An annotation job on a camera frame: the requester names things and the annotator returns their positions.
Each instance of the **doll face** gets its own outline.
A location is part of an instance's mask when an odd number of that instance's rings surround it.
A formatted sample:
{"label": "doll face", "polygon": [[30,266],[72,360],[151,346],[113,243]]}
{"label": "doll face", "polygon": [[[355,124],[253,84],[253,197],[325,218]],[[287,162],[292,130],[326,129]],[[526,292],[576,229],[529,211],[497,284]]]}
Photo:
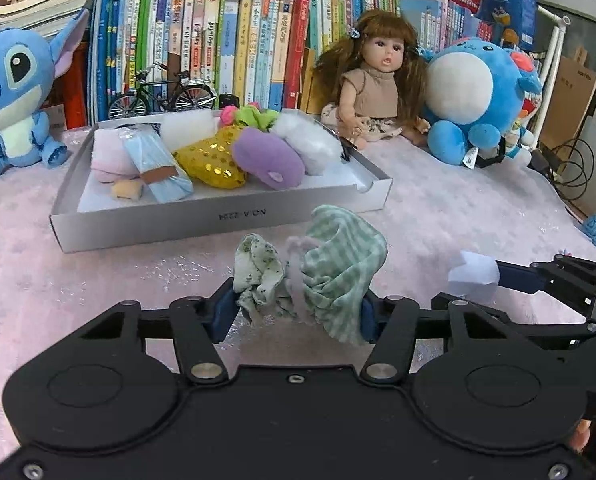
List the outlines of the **doll face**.
{"label": "doll face", "polygon": [[363,45],[367,65],[381,72],[396,72],[402,66],[405,43],[395,38],[371,38]]}

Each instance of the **pink towel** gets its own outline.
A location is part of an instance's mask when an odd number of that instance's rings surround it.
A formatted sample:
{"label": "pink towel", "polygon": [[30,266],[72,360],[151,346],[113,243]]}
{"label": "pink towel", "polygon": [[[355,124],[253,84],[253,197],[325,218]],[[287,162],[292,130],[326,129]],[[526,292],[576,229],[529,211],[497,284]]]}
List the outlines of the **pink towel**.
{"label": "pink towel", "polygon": [[94,133],[91,171],[100,182],[116,182],[140,176],[138,168],[124,149],[120,136],[125,128],[100,129]]}

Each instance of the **gold sequin plush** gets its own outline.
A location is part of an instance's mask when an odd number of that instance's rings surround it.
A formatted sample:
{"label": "gold sequin plush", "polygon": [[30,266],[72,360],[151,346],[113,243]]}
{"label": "gold sequin plush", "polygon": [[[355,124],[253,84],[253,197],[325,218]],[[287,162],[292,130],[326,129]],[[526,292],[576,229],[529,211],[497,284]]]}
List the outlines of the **gold sequin plush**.
{"label": "gold sequin plush", "polygon": [[246,173],[233,161],[231,145],[241,131],[236,125],[220,128],[213,137],[175,150],[174,158],[187,175],[204,184],[222,189],[240,187]]}

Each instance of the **beige doll shirt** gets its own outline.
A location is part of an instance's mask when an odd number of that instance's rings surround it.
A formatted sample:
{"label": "beige doll shirt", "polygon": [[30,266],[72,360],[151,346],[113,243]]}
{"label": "beige doll shirt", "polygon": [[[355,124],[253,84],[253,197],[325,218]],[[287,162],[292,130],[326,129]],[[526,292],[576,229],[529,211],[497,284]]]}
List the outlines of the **beige doll shirt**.
{"label": "beige doll shirt", "polygon": [[381,72],[366,63],[344,73],[355,91],[353,109],[357,116],[387,119],[398,116],[398,87],[393,72]]}

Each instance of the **pink pom-pom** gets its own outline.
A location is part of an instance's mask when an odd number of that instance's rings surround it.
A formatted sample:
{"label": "pink pom-pom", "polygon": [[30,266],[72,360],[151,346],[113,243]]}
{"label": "pink pom-pom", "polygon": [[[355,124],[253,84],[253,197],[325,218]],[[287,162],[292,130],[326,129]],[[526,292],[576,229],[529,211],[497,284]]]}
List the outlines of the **pink pom-pom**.
{"label": "pink pom-pom", "polygon": [[238,107],[234,105],[225,106],[220,112],[220,124],[222,126],[231,126],[236,118]]}

